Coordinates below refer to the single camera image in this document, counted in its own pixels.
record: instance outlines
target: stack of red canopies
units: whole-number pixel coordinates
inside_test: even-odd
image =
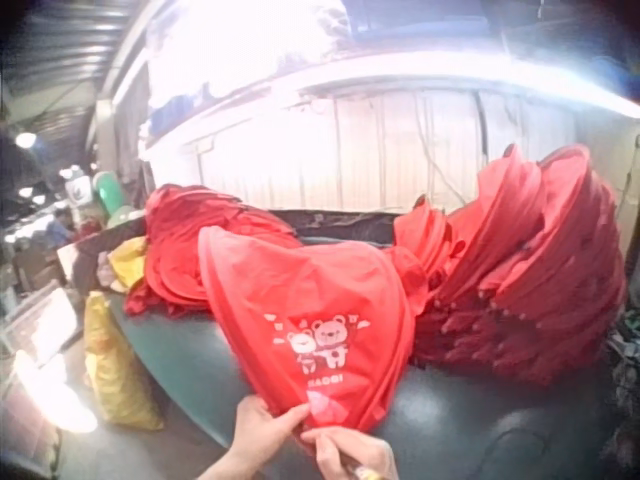
[[[315,425],[372,427],[410,355],[548,384],[594,362],[625,291],[613,197],[581,146],[539,164],[511,148],[474,202],[417,204],[386,250],[303,246],[204,187],[156,191],[146,220],[127,311],[210,309],[274,411],[309,402]]]

